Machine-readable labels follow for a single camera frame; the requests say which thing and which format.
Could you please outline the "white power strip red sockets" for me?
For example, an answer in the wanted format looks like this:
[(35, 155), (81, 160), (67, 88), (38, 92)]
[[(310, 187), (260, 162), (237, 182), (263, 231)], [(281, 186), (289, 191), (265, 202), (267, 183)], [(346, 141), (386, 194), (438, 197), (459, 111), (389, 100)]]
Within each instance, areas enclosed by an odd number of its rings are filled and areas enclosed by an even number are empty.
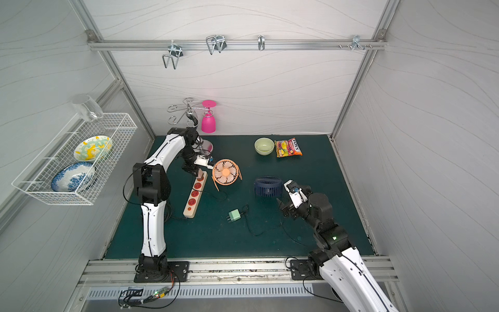
[(198, 176), (194, 180), (192, 188), (189, 193), (189, 197), (185, 208), (183, 210), (183, 216), (185, 218), (194, 218), (200, 205), (201, 197), (204, 192), (205, 184), (207, 182), (207, 172), (200, 170)]

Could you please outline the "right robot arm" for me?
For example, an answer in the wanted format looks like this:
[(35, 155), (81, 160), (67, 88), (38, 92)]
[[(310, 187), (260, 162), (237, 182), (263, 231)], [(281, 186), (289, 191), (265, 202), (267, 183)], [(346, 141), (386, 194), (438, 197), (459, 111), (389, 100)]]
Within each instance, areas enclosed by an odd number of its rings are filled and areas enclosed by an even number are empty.
[(284, 217), (302, 218), (313, 229), (318, 248), (309, 253), (307, 266), (321, 277), (349, 311), (396, 311), (378, 285), (346, 230), (335, 222), (329, 198), (289, 180), (284, 183), (289, 201), (279, 201)]

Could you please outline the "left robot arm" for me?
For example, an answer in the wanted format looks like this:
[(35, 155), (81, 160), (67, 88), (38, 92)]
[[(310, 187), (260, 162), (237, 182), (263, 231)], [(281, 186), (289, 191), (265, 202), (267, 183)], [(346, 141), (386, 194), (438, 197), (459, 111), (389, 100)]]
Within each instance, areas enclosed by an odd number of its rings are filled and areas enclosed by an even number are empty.
[(144, 270), (164, 272), (168, 268), (164, 221), (172, 187), (166, 172), (180, 153), (184, 159), (183, 170), (196, 178), (202, 175), (195, 164), (198, 154), (194, 145), (198, 137), (193, 127), (174, 127), (152, 156), (133, 167), (133, 184), (143, 216), (144, 240), (139, 265)]

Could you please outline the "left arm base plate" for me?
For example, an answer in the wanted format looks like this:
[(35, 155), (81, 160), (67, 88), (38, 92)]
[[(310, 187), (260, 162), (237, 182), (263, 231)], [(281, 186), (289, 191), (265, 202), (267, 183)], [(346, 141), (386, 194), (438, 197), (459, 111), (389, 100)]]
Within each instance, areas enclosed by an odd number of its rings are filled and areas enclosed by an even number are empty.
[(133, 281), (135, 283), (186, 282), (189, 265), (188, 261), (139, 263)]

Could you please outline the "green USB power adapter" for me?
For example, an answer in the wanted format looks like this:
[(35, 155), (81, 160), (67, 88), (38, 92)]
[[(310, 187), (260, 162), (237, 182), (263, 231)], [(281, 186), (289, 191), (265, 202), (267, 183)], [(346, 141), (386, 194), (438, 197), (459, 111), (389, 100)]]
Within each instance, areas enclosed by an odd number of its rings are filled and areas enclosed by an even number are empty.
[(228, 213), (227, 220), (229, 222), (235, 222), (240, 220), (242, 217), (240, 211), (238, 209), (234, 209)]

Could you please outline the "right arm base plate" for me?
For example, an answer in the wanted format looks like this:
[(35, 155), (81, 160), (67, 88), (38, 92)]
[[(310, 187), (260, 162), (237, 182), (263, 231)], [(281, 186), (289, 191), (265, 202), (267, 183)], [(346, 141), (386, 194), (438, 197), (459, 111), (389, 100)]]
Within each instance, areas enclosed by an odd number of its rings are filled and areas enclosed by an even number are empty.
[(318, 265), (311, 260), (293, 258), (287, 261), (286, 266), (291, 272), (291, 279), (294, 281), (322, 280)]

